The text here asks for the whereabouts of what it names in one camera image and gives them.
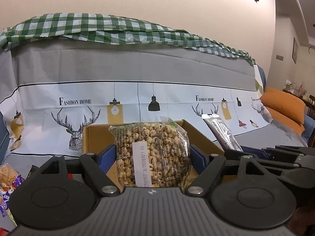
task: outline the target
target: silver foil package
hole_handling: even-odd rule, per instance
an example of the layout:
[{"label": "silver foil package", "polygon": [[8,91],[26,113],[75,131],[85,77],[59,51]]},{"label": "silver foil package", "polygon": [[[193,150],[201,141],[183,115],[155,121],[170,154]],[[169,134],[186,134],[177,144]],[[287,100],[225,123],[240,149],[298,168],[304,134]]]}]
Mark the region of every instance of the silver foil package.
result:
[{"label": "silver foil package", "polygon": [[237,143],[233,134],[219,115],[203,114],[201,115],[201,118],[211,129],[223,149],[232,149],[243,152],[241,146]]}]

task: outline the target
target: green checkered cloth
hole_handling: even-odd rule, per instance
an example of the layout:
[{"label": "green checkered cloth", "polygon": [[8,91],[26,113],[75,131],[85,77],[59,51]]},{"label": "green checkered cloth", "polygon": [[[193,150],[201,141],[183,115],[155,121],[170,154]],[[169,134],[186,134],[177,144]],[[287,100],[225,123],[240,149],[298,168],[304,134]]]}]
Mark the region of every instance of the green checkered cloth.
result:
[{"label": "green checkered cloth", "polygon": [[87,13],[54,13],[28,19],[0,33],[0,48],[9,50],[40,39],[75,39],[108,44],[167,44],[217,56],[255,60],[246,51],[148,21]]}]

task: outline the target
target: wooden chair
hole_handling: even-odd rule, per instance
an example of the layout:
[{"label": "wooden chair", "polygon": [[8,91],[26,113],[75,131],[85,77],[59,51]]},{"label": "wooden chair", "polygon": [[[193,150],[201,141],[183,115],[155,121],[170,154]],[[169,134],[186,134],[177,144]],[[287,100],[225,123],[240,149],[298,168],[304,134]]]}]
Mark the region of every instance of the wooden chair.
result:
[{"label": "wooden chair", "polygon": [[[315,120],[315,97],[310,95],[310,104],[308,106],[308,114],[309,117],[311,117],[313,120]],[[308,141],[309,147],[314,147],[315,143],[315,129],[313,130],[313,133]]]}]

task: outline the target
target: cardboard box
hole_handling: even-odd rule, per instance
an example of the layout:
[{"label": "cardboard box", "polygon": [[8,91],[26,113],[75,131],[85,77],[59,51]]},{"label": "cardboard box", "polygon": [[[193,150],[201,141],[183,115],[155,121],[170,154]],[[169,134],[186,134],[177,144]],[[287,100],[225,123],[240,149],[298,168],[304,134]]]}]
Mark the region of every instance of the cardboard box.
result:
[{"label": "cardboard box", "polygon": [[[189,143],[197,146],[206,154],[221,154],[224,155],[223,150],[217,147],[212,141],[206,138],[200,131],[198,131],[194,126],[192,126],[186,120],[176,121],[178,125],[187,131]],[[112,126],[121,126],[126,124],[113,124]],[[82,153],[95,153],[98,154],[104,150],[110,144],[115,143],[114,135],[108,131],[109,124],[99,124],[99,125],[88,125],[83,128],[82,136]],[[122,187],[118,182],[117,178],[117,167],[116,162],[111,166],[110,170],[107,172],[107,176],[116,184],[116,186],[122,191]],[[195,178],[198,174],[191,169],[188,177]]]}]

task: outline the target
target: beige wall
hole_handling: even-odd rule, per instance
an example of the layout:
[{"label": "beige wall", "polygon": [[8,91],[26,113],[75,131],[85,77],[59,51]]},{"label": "beige wall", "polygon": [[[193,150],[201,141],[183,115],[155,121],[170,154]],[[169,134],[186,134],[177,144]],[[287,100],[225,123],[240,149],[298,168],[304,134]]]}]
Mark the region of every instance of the beige wall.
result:
[{"label": "beige wall", "polygon": [[301,46],[299,48],[294,81],[299,86],[304,81],[307,94],[315,96],[315,50]]},{"label": "beige wall", "polygon": [[[290,18],[277,14],[275,40],[267,87],[282,90],[287,79],[294,82],[297,68],[292,59],[294,38],[300,48],[300,43]],[[283,61],[276,59],[277,55],[283,56]]]},{"label": "beige wall", "polygon": [[0,29],[54,12],[138,18],[248,51],[268,75],[275,0],[0,0]]}]

